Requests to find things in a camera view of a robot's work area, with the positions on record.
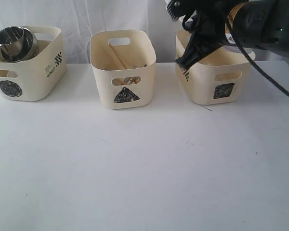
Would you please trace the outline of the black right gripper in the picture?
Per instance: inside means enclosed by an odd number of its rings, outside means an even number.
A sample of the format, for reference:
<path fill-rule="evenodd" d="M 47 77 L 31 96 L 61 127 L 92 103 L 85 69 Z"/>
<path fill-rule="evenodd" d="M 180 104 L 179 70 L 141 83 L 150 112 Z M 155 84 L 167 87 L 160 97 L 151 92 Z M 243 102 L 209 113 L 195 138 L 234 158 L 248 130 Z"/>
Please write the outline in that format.
<path fill-rule="evenodd" d="M 176 59 L 179 67 L 189 70 L 198 61 L 221 46 L 233 46 L 225 17 L 234 7 L 232 0 L 183 0 L 182 27 L 190 33 L 183 55 Z"/>

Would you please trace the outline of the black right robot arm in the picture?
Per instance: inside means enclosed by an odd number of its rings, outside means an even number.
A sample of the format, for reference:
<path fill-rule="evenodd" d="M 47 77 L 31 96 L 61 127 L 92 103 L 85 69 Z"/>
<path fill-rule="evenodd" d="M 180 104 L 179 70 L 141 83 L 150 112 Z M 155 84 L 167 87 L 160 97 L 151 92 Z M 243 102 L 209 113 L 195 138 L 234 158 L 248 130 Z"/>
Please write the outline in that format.
<path fill-rule="evenodd" d="M 289 58 L 289 0 L 182 0 L 170 4 L 191 34 L 176 63 L 188 70 L 222 46 Z"/>

